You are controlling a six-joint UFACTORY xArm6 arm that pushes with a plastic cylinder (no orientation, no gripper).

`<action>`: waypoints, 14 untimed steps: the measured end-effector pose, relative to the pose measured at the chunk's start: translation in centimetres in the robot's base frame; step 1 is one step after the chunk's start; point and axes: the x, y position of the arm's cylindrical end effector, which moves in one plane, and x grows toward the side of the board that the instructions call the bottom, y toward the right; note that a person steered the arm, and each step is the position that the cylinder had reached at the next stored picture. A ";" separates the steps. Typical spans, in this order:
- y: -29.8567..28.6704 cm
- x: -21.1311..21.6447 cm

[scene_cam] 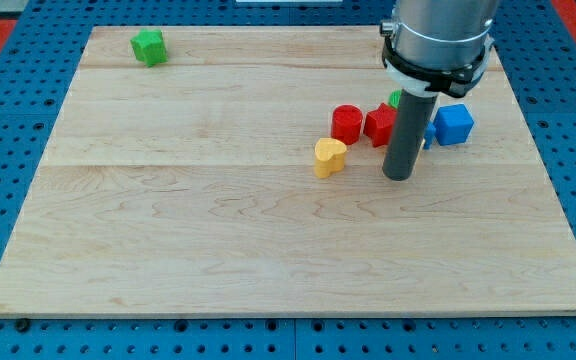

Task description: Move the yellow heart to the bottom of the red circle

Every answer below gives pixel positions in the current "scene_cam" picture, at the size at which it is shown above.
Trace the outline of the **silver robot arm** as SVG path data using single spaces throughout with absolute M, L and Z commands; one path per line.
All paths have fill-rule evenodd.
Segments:
M 408 93 L 464 97 L 490 58 L 499 0 L 398 0 L 381 22 L 382 62 Z

